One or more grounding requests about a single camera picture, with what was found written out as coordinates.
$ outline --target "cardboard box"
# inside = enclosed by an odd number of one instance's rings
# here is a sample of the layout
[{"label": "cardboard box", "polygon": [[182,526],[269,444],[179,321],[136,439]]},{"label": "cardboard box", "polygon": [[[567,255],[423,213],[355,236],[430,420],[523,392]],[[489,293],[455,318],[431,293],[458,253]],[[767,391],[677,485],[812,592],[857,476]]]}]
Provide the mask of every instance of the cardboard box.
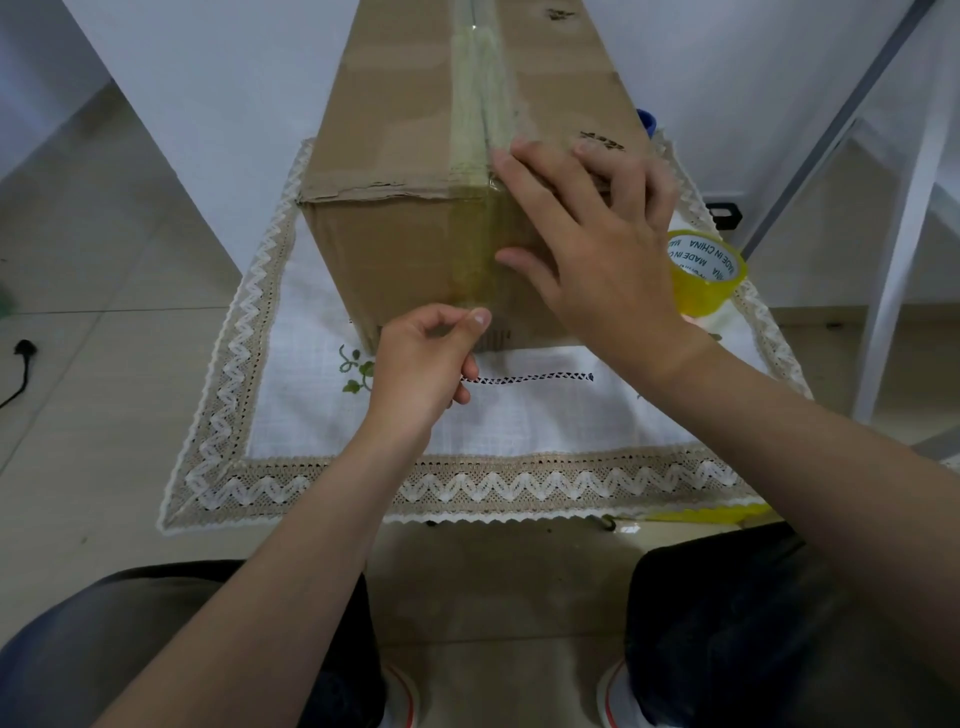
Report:
[{"label": "cardboard box", "polygon": [[490,170],[517,134],[649,149],[580,0],[360,0],[299,203],[368,352],[432,302],[489,307],[483,348],[570,343],[493,260],[548,257]]}]

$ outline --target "forearm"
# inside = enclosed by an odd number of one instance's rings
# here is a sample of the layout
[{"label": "forearm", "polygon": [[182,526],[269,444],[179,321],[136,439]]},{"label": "forearm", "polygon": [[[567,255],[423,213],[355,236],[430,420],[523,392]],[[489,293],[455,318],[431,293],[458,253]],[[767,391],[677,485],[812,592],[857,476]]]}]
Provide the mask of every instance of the forearm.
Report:
[{"label": "forearm", "polygon": [[960,654],[960,478],[716,346],[650,399],[946,663]]},{"label": "forearm", "polygon": [[98,726],[296,725],[408,468],[386,437],[354,438]]}]

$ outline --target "blue object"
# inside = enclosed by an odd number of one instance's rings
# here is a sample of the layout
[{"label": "blue object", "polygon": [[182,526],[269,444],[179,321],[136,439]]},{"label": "blue object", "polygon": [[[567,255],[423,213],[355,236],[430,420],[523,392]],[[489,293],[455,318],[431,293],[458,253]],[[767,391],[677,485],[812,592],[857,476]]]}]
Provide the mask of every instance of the blue object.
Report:
[{"label": "blue object", "polygon": [[636,115],[640,117],[640,123],[643,125],[643,128],[647,130],[647,136],[652,139],[654,132],[657,130],[657,117],[650,113],[650,111],[644,111],[643,109],[637,109]]}]

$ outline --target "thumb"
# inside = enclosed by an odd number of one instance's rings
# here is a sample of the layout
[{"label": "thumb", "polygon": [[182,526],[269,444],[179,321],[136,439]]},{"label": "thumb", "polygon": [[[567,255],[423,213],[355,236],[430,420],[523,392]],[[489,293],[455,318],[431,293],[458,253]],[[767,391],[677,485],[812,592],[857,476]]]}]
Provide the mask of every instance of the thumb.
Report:
[{"label": "thumb", "polygon": [[494,256],[498,263],[513,268],[527,278],[543,302],[553,308],[560,297],[560,285],[549,266],[525,248],[503,248]]},{"label": "thumb", "polygon": [[474,308],[444,337],[444,347],[456,357],[458,365],[463,365],[467,354],[483,336],[492,318],[492,314],[486,308]]}]

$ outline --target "hand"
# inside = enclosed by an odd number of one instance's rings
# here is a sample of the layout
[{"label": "hand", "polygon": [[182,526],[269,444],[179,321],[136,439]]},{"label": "hand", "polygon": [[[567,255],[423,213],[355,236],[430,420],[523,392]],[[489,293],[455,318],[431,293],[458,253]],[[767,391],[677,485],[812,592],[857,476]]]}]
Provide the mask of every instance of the hand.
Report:
[{"label": "hand", "polygon": [[[432,303],[387,324],[380,332],[365,428],[399,437],[414,457],[421,455],[444,410],[470,401],[460,376],[479,376],[470,352],[491,318],[486,308]],[[453,328],[446,336],[427,335],[439,326]]]},{"label": "hand", "polygon": [[[663,162],[595,142],[567,153],[516,140],[510,152],[495,151],[493,167],[553,253],[557,273],[522,248],[496,259],[530,280],[571,333],[637,389],[659,386],[714,344],[674,303],[666,235],[677,184]],[[588,170],[611,181],[610,207]]]}]

